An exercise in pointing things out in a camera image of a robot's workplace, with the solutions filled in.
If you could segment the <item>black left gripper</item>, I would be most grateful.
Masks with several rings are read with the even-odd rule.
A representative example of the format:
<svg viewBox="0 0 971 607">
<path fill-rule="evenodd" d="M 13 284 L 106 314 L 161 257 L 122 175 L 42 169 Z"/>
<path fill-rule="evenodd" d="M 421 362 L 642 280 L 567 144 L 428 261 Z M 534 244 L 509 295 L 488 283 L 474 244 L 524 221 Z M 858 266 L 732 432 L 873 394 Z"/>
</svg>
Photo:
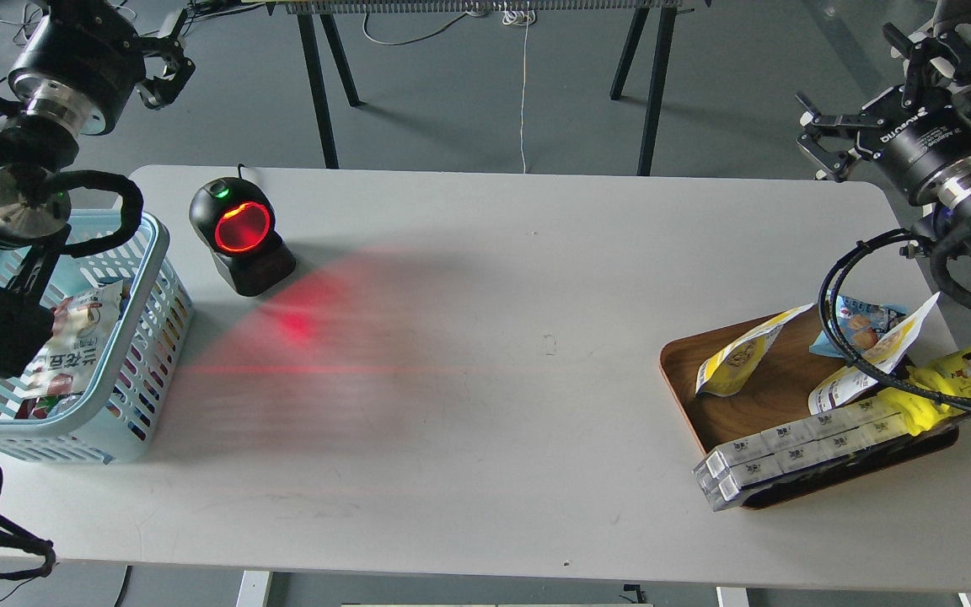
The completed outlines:
<svg viewBox="0 0 971 607">
<path fill-rule="evenodd" d="M 92 106 L 85 134 L 112 132 L 136 84 L 148 109 L 173 104 L 196 70 L 185 54 L 185 8 L 169 13 L 157 34 L 139 35 L 136 53 L 132 39 L 137 31 L 108 1 L 44 4 L 47 13 L 12 66 L 8 86 L 23 100 L 46 82 L 83 95 Z M 145 78 L 143 57 L 161 58 L 161 74 Z"/>
</svg>

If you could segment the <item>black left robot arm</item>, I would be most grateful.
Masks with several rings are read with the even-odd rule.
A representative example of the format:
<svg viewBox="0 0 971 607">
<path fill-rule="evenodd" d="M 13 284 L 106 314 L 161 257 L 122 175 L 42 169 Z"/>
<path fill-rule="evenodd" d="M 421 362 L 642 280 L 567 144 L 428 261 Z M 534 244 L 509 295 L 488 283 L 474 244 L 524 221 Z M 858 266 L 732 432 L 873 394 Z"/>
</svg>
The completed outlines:
<svg viewBox="0 0 971 607">
<path fill-rule="evenodd" d="M 177 99 L 186 15 L 140 35 L 107 1 L 40 8 L 0 97 L 0 453 L 119 464 L 154 439 L 193 306 L 138 185 L 71 164 L 132 92 Z"/>
</svg>

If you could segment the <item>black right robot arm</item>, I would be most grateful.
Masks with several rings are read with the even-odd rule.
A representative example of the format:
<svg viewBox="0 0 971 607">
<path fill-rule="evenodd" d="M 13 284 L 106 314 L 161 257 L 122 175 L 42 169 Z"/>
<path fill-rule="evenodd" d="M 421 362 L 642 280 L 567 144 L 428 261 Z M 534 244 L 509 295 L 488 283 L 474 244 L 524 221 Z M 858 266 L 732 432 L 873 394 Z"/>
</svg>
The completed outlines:
<svg viewBox="0 0 971 607">
<path fill-rule="evenodd" d="M 926 258 L 937 291 L 971 310 L 971 121 L 952 103 L 952 89 L 971 86 L 971 49 L 951 30 L 914 39 L 894 24 L 885 24 L 882 32 L 904 57 L 904 81 L 855 114 L 826 115 L 797 92 L 804 108 L 799 120 L 804 131 L 797 145 L 817 166 L 821 180 L 840 183 L 856 162 L 872 162 L 910 205 L 930 205 L 931 212 L 912 228 L 863 239 L 844 254 L 819 289 L 819 318 L 823 333 L 851 368 L 886 387 L 971 412 L 971 397 L 910 387 L 864 360 L 833 316 L 835 299 L 853 266 L 894 243 L 902 245 L 907 258 Z"/>
</svg>

